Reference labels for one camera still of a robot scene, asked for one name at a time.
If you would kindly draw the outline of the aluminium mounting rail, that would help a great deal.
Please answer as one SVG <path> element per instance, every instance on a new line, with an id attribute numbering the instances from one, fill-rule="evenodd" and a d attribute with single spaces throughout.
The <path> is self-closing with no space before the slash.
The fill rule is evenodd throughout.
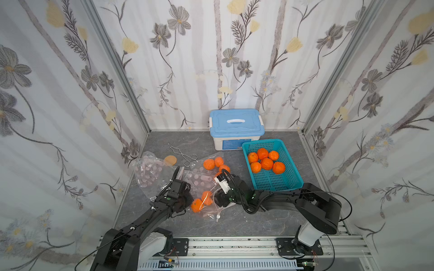
<path id="1" fill-rule="evenodd" d="M 188 255 L 169 257 L 171 241 L 164 248 L 165 237 L 153 233 L 142 245 L 139 266 L 149 260 L 178 264 L 184 259 L 285 259 L 296 260 L 304 271 L 377 271 L 372 254 L 360 236 L 323 236 L 322 256 L 280 256 L 277 237 L 185 237 Z"/>

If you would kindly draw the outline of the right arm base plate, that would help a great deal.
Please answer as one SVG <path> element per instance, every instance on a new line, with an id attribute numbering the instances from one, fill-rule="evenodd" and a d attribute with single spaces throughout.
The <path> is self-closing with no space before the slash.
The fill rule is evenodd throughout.
<path id="1" fill-rule="evenodd" d="M 318 239 L 311 247 L 303 245 L 301 242 L 294 241 L 294 238 L 277 238 L 275 240 L 280 256 L 299 257 L 323 255 L 322 245 Z"/>

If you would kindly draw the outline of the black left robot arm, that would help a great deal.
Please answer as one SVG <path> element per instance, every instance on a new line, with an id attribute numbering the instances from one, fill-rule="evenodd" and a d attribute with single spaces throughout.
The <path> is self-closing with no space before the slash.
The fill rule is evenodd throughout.
<path id="1" fill-rule="evenodd" d="M 177 178 L 177 167 L 169 184 L 150 202 L 150 208 L 134 222 L 102 238 L 91 266 L 92 271 L 136 271 L 143 242 L 156 233 L 158 226 L 174 214 L 183 215 L 193 203 L 191 185 Z"/>

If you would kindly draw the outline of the clear zip-top bag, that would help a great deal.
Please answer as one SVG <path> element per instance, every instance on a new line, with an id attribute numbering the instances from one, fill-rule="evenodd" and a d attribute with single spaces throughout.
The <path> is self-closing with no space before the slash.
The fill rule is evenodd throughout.
<path id="1" fill-rule="evenodd" d="M 202 193 L 205 191 L 212 192 L 212 205 L 205 206 L 199 213 L 194 213 L 192 210 L 191 211 L 195 215 L 201 215 L 202 217 L 208 217 L 214 221 L 219 221 L 221 212 L 225 209 L 225 207 L 218 207 L 214 203 L 214 194 L 221 189 L 220 186 L 214 181 L 214 177 L 220 173 L 219 168 L 215 167 L 212 171 L 207 171 L 203 167 L 203 162 L 206 159 L 215 159 L 216 157 L 222 157 L 224 159 L 224 164 L 228 166 L 226 159 L 224 158 L 224 153 L 222 151 L 218 151 L 205 158 L 191 162 L 189 169 L 184 174 L 184 179 L 191 184 L 191 194 L 193 196 L 193 200 L 197 198 L 201 199 Z"/>
<path id="2" fill-rule="evenodd" d="M 150 151 L 133 162 L 134 175 L 144 195 L 154 201 L 170 183 L 175 167 Z"/>

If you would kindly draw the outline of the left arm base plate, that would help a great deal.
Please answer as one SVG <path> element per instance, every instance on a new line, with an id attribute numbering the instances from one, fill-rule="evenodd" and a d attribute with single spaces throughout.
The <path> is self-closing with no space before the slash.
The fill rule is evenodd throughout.
<path id="1" fill-rule="evenodd" d="M 169 257 L 184 257 L 188 255 L 189 238 L 174 238 L 171 241 L 171 246 L 167 256 Z"/>

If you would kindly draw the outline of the round cork coaster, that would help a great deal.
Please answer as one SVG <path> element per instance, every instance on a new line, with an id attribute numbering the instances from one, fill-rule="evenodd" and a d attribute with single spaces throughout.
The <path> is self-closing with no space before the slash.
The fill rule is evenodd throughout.
<path id="1" fill-rule="evenodd" d="M 164 158 L 164 163 L 168 166 L 174 166 L 177 163 L 177 158 L 173 155 L 169 155 Z"/>

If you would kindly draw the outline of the blue lidded storage box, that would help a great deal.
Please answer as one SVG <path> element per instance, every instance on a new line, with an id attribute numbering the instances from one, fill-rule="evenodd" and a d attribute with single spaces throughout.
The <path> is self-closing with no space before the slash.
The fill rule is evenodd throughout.
<path id="1" fill-rule="evenodd" d="M 262 117 L 254 108 L 213 110 L 209 128 L 217 151 L 240 150 L 245 142 L 257 141 L 265 133 Z"/>

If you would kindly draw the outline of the teal plastic basket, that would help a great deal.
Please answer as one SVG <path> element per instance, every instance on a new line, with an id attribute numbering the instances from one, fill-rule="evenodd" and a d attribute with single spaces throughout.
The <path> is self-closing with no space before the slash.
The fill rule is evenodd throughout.
<path id="1" fill-rule="evenodd" d="M 303 187 L 302 177 L 282 140 L 245 142 L 242 150 L 255 189 L 282 192 Z"/>

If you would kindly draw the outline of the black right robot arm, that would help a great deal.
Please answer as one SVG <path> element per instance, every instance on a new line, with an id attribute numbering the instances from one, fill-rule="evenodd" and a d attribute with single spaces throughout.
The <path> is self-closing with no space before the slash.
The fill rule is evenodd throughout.
<path id="1" fill-rule="evenodd" d="M 306 222 L 297 231 L 296 245 L 313 247 L 321 236 L 338 232 L 342 203 L 334 197 L 335 193 L 323 191 L 311 183 L 283 192 L 252 190 L 241 178 L 225 169 L 214 181 L 220 187 L 214 198 L 218 207 L 238 204 L 250 215 L 270 210 L 298 211 Z"/>

